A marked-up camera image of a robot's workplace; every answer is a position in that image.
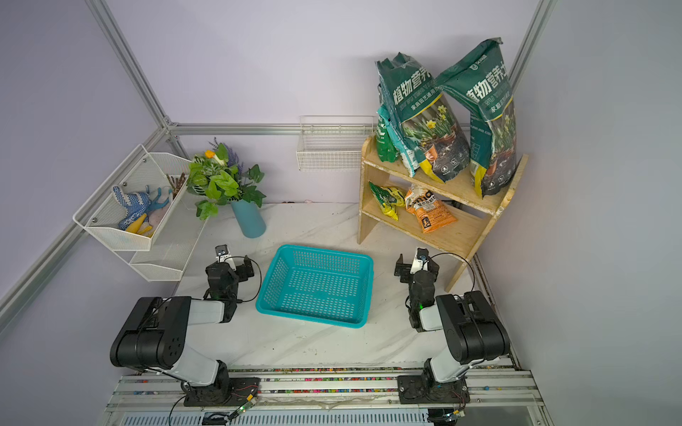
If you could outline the teal white fertilizer bag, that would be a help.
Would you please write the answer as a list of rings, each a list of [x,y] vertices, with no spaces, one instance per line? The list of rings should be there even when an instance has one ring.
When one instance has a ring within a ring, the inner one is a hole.
[[[385,124],[386,132],[394,146],[394,150],[399,154],[401,161],[408,171],[410,177],[415,177],[419,163],[417,161],[415,150],[408,145],[408,141],[397,130],[397,125],[393,124],[388,108],[381,105],[378,108],[378,117],[380,122]]]

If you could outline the dark green soil bag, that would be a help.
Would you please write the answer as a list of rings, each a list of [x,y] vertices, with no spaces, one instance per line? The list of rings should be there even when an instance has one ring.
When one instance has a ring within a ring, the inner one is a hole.
[[[434,77],[403,53],[375,65],[382,105],[415,150],[417,171],[440,183],[456,178],[469,165],[469,143]]]
[[[436,86],[470,112],[470,172],[481,198],[499,193],[517,168],[513,89],[501,45],[486,39],[436,77]]]

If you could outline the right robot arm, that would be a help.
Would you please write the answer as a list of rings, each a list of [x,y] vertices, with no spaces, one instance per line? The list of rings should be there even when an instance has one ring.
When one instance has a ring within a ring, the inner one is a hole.
[[[408,285],[406,307],[418,333],[441,331],[446,348],[424,362],[418,375],[399,376],[402,404],[453,404],[463,408],[470,396],[465,378],[474,367],[510,353],[511,340],[499,317],[479,290],[462,296],[435,294],[440,266],[425,248],[408,264],[399,257],[394,275]]]

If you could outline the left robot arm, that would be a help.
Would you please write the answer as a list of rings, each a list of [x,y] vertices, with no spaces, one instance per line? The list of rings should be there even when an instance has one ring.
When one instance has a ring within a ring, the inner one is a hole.
[[[218,255],[206,267],[209,289],[193,296],[142,297],[134,305],[109,353],[115,367],[151,372],[180,382],[185,406],[244,406],[257,399],[259,379],[234,382],[227,364],[200,353],[188,343],[193,326],[224,325],[239,305],[239,284],[262,271],[251,258],[234,264],[231,255]]]

